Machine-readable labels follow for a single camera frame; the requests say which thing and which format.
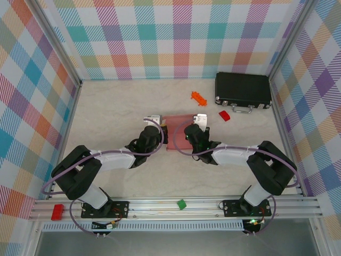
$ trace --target green block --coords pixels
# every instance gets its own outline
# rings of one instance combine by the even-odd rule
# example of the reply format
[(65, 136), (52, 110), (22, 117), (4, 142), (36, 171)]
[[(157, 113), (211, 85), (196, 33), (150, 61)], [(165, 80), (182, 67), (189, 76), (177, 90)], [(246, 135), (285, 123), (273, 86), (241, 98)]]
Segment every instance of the green block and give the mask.
[(183, 199), (181, 199), (180, 201), (178, 201), (177, 204), (178, 204), (180, 210), (185, 209), (186, 206), (187, 206), (187, 205), (186, 205), (186, 202), (185, 202)]

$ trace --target orange toy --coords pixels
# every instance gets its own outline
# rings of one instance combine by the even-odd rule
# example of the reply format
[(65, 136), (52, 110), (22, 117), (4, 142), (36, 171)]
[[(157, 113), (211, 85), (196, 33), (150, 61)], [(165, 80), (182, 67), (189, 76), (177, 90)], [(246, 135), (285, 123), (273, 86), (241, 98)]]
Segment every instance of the orange toy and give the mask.
[(205, 100), (198, 92), (192, 92), (191, 99), (195, 99), (199, 103), (199, 106), (207, 106), (207, 100)]

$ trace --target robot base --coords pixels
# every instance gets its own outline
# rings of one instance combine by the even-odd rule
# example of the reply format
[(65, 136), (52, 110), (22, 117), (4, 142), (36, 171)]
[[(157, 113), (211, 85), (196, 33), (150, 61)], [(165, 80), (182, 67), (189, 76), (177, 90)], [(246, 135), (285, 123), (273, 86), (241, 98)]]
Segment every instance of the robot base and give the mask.
[(239, 200), (224, 200), (223, 210), (225, 217), (269, 217), (271, 216), (270, 204), (267, 199), (263, 200), (259, 206), (253, 207), (251, 214), (246, 214), (240, 208)]
[(80, 217), (82, 219), (126, 219), (129, 212), (129, 202), (128, 201), (111, 201), (110, 210), (103, 214), (101, 209), (95, 209), (87, 203), (82, 205), (82, 213)]

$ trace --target beige table surface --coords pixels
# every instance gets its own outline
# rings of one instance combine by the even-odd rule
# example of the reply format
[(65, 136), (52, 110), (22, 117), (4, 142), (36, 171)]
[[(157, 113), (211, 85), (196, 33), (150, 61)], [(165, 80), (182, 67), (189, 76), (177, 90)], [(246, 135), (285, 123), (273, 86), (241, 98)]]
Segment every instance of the beige table surface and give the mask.
[[(199, 92), (208, 106), (199, 107), (191, 92)], [(226, 110), (228, 122), (218, 114)], [(85, 82), (72, 123), (65, 156), (77, 145), (88, 149), (119, 149), (144, 129), (145, 116), (151, 114), (208, 115), (210, 139), (235, 146), (273, 142), (283, 150), (271, 109), (254, 109), (251, 114), (236, 114), (231, 107), (214, 103), (213, 79), (155, 79)], [(116, 169), (99, 173), (94, 180), (110, 196), (217, 196), (241, 195), (256, 182), (248, 167), (213, 166), (194, 161), (166, 146), (135, 169)], [(296, 189), (285, 189), (295, 194)]]

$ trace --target plaid wall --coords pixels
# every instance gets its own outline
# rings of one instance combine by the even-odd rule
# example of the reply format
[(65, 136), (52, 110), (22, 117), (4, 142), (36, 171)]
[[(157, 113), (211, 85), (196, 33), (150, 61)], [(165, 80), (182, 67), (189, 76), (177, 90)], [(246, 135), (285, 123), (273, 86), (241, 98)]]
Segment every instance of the plaid wall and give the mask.
[(273, 83), (308, 194), (341, 252), (341, 1), (319, 1)]
[(266, 74), (303, 2), (40, 0), (85, 79)]
[(23, 0), (0, 0), (0, 255), (17, 255), (76, 86)]

